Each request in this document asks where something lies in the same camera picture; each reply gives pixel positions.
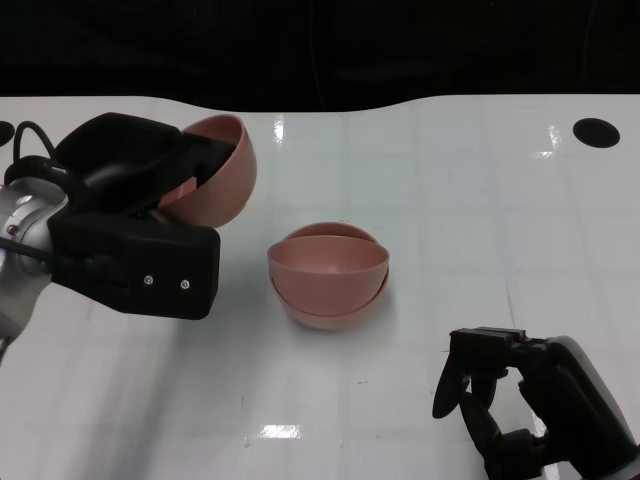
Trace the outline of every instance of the table surface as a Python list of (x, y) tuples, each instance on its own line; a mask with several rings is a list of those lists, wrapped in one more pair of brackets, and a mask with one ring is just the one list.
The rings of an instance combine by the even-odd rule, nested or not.
[[(54, 143), (107, 111), (178, 127), (218, 112), (168, 100), (0, 99)], [(240, 114), (258, 157), (219, 230), (220, 290), (189, 322), (114, 312), (52, 285), (0, 368), (0, 476), (10, 480), (484, 479), (459, 412), (431, 418), (461, 327), (573, 336), (640, 439), (640, 98), (465, 96), (379, 110)], [(574, 123), (620, 131), (581, 144)], [(25, 135), (24, 153), (43, 153)], [(10, 161), (0, 150), (0, 168)], [(361, 327), (294, 324), (267, 248), (346, 221), (391, 253)], [(502, 381), (503, 431), (541, 427)], [(569, 480), (569, 466), (547, 468)]]

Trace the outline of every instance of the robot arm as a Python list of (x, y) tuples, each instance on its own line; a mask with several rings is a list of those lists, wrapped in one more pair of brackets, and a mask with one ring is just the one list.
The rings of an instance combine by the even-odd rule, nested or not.
[[(503, 434), (489, 414), (507, 367), (522, 374), (520, 393), (547, 426), (544, 436)], [(618, 404), (569, 337), (540, 340), (495, 328), (451, 332), (433, 416), (443, 418), (458, 405), (491, 480), (535, 478), (564, 460), (589, 480), (640, 478), (640, 452)]]
[[(25, 128), (50, 158), (20, 157)], [(154, 209), (188, 179), (204, 183), (234, 148), (115, 113), (81, 125), (55, 149), (37, 125), (18, 126), (0, 186), (0, 358), (50, 282), (121, 312), (206, 316), (219, 236), (164, 221)]]

